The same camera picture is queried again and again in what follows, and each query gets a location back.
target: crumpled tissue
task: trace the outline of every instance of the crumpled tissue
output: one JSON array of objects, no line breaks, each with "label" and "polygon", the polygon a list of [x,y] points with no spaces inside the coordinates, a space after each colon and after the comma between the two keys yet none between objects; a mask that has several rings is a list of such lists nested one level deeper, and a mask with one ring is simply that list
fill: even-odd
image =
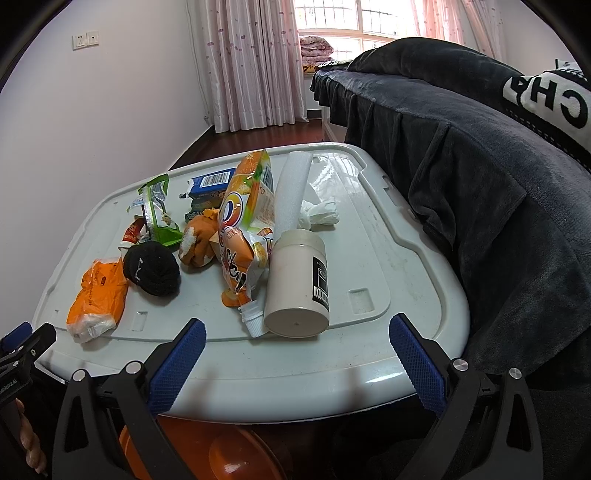
[{"label": "crumpled tissue", "polygon": [[336,209],[335,197],[330,197],[318,205],[302,201],[298,228],[310,230],[312,225],[334,225],[338,222],[339,212]]}]

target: product label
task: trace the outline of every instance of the product label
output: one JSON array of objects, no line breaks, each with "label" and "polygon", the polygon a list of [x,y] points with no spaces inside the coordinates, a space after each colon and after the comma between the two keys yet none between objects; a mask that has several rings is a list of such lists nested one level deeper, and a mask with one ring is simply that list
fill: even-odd
[{"label": "product label", "polygon": [[0,388],[0,395],[2,395],[9,388],[14,387],[16,384],[17,384],[16,379],[10,380],[10,382],[8,382],[6,385],[4,385],[2,388]]},{"label": "product label", "polygon": [[322,261],[314,257],[312,268],[312,300],[329,309],[329,285],[326,277],[326,267]]},{"label": "product label", "polygon": [[223,183],[228,183],[230,181],[231,174],[232,172],[228,170],[203,177],[203,180],[201,180],[201,185],[199,185],[199,188],[202,189],[204,187],[211,187],[213,185],[221,185]]}]

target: white plastic lid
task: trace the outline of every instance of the white plastic lid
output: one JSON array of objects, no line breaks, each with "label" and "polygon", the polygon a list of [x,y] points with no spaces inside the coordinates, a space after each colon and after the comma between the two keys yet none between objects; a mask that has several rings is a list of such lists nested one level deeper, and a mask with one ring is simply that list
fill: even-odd
[{"label": "white plastic lid", "polygon": [[263,321],[263,309],[259,306],[256,300],[251,300],[250,302],[239,306],[238,310],[240,310],[242,321],[244,322],[244,325],[246,325],[248,333],[250,333],[253,338],[260,337],[269,331]]},{"label": "white plastic lid", "polygon": [[304,230],[301,228],[286,230],[281,234],[279,240],[273,245],[273,250],[278,250],[290,245],[307,245],[314,248],[315,250],[318,250],[319,253],[321,253],[322,256],[326,258],[326,248],[324,247],[324,242],[318,236],[318,234],[310,232],[309,230]]}]

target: person's hand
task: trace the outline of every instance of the person's hand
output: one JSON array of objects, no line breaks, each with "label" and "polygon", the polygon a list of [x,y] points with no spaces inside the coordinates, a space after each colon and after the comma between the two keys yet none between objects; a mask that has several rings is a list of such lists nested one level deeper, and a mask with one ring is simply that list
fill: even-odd
[{"label": "person's hand", "polygon": [[47,466],[47,458],[45,453],[41,450],[39,437],[33,431],[33,427],[28,419],[25,417],[25,405],[19,399],[17,402],[18,413],[21,416],[21,431],[19,438],[22,446],[27,451],[27,465],[34,468],[37,473],[45,471]]}]

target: window frame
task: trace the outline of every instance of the window frame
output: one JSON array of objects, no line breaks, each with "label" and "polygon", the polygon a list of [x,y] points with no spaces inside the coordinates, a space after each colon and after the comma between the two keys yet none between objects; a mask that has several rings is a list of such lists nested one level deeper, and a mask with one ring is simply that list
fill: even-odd
[{"label": "window frame", "polygon": [[318,37],[342,37],[342,38],[356,38],[361,42],[361,49],[363,50],[363,41],[379,41],[389,42],[396,40],[396,35],[366,33],[363,31],[363,8],[361,8],[361,0],[355,0],[357,6],[357,30],[351,28],[298,28],[300,36],[317,35]]}]

